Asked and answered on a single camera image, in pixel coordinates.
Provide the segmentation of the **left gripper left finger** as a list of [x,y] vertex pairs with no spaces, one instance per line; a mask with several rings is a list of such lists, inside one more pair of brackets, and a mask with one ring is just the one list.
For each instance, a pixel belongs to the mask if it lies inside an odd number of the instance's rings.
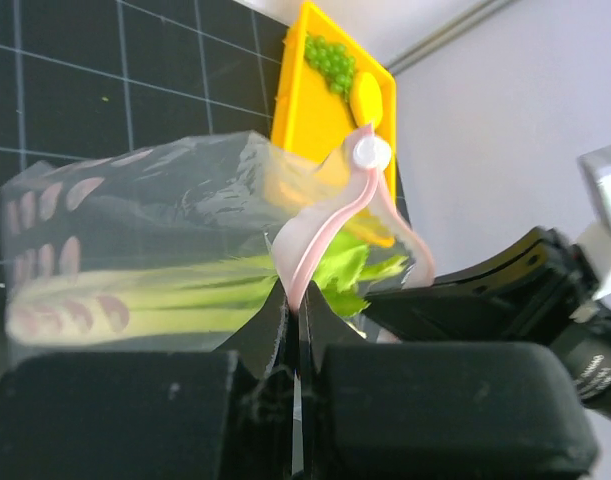
[[275,285],[210,352],[27,358],[0,380],[0,479],[287,479],[291,345]]

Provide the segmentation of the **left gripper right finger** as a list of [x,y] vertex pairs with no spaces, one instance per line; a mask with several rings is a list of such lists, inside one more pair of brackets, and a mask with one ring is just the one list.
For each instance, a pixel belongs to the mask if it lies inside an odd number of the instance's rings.
[[316,285],[298,326],[305,479],[579,479],[598,459],[543,346],[370,343]]

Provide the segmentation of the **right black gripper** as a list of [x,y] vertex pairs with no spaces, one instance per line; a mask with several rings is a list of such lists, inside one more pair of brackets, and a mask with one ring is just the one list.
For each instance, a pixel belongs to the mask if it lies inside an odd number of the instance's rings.
[[[543,282],[560,300],[494,295]],[[611,308],[594,300],[598,278],[580,247],[556,229],[532,228],[501,253],[439,277],[429,289],[368,297],[366,316],[403,341],[527,341],[549,348],[581,403],[611,420]]]

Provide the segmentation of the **green leek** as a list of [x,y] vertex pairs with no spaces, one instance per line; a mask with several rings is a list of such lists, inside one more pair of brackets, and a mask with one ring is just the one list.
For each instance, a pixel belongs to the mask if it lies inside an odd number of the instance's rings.
[[18,258],[6,331],[24,345],[73,346],[241,328],[278,281],[267,255],[144,270],[56,275],[49,247]]

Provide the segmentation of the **pink zip top bag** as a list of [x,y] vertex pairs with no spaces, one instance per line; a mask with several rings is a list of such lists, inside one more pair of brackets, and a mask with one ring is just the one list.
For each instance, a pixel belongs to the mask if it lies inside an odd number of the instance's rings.
[[342,317],[365,310],[373,290],[431,285],[432,255],[385,182],[389,144],[364,126],[336,150],[349,167],[346,186],[294,215],[265,193],[273,156],[284,151],[253,131],[185,137],[63,167],[33,165],[0,190],[5,328],[15,262],[38,258],[44,246],[56,275],[267,255],[289,307],[315,283]]

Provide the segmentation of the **yellow lemon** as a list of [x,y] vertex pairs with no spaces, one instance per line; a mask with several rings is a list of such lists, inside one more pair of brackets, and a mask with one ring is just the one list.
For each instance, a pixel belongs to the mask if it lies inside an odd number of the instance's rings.
[[375,76],[358,72],[349,93],[349,107],[358,127],[370,125],[376,130],[384,115],[383,95]]

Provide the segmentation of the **green grape bunch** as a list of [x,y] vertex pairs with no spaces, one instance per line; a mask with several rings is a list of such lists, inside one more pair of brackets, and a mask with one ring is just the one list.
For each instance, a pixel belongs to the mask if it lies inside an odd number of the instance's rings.
[[308,33],[304,59],[323,77],[331,93],[341,96],[345,102],[349,101],[357,69],[356,59],[349,54],[346,45]]

